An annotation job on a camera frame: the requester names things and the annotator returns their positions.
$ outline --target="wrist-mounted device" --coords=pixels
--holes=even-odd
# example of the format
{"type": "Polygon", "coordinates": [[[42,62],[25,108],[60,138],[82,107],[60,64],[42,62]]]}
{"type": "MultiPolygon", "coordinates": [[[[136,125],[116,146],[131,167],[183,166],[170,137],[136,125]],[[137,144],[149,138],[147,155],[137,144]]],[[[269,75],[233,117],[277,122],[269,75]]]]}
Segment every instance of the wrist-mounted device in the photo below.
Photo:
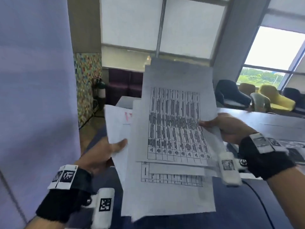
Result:
{"type": "Polygon", "coordinates": [[[268,178],[294,167],[288,150],[276,139],[255,133],[242,139],[238,153],[247,160],[248,169],[255,177],[268,178]]]}
{"type": "Polygon", "coordinates": [[[64,165],[48,189],[49,193],[36,211],[37,216],[66,223],[70,215],[86,205],[93,194],[92,176],[78,165],[64,165]]]}

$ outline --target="green trees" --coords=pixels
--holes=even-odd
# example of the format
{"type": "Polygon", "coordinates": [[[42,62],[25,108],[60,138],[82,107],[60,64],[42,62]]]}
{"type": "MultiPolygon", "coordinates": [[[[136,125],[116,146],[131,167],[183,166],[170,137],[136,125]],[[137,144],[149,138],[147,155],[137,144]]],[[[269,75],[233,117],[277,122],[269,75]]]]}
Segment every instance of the green trees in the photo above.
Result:
{"type": "Polygon", "coordinates": [[[259,70],[254,68],[243,67],[242,72],[237,80],[237,84],[248,83],[260,87],[263,84],[270,84],[278,87],[284,77],[284,73],[259,70]]]}

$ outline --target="hand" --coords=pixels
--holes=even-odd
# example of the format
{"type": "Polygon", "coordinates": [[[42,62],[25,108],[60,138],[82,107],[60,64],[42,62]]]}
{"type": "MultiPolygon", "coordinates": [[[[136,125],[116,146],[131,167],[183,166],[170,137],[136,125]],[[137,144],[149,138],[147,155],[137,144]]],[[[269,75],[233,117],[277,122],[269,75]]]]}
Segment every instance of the hand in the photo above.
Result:
{"type": "Polygon", "coordinates": [[[119,152],[127,145],[127,139],[115,144],[109,144],[108,137],[103,137],[87,153],[80,157],[74,164],[94,175],[104,171],[108,166],[111,154],[119,152]]]}
{"type": "Polygon", "coordinates": [[[211,128],[219,127],[222,139],[225,142],[239,145],[241,140],[257,131],[240,119],[229,113],[218,113],[218,116],[211,121],[199,121],[199,125],[211,128]]]}

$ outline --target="person's left hand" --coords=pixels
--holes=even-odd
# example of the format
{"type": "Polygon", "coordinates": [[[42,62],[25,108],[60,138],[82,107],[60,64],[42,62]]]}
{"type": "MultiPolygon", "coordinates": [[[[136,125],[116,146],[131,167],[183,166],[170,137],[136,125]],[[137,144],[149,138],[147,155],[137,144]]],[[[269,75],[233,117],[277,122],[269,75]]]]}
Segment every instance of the person's left hand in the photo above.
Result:
{"type": "Polygon", "coordinates": [[[112,153],[119,152],[127,145],[127,139],[109,144],[108,137],[103,137],[95,146],[80,157],[74,164],[94,175],[107,168],[106,162],[112,153]]]}

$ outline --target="power cord on floor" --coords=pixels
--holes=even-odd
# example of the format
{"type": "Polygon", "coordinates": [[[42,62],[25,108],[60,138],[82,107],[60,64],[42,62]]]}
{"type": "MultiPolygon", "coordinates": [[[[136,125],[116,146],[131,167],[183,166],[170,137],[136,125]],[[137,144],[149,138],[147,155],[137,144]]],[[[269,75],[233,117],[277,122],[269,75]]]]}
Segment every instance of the power cord on floor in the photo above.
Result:
{"type": "Polygon", "coordinates": [[[265,211],[265,213],[266,213],[266,215],[267,215],[267,218],[268,218],[268,220],[269,220],[269,223],[270,223],[272,229],[275,229],[275,227],[274,227],[274,225],[273,225],[273,223],[272,223],[272,221],[271,221],[271,219],[270,219],[270,216],[269,216],[269,214],[268,214],[268,212],[267,212],[267,209],[266,209],[266,207],[265,207],[263,201],[261,200],[261,197],[260,197],[260,196],[258,195],[258,193],[252,188],[252,186],[250,186],[249,183],[247,183],[247,182],[244,181],[244,180],[242,180],[242,183],[243,183],[243,184],[246,184],[247,186],[250,187],[250,189],[252,189],[252,191],[253,191],[254,194],[257,196],[258,200],[260,201],[260,203],[261,203],[261,205],[262,205],[262,207],[263,207],[263,209],[264,209],[264,211],[265,211]]]}

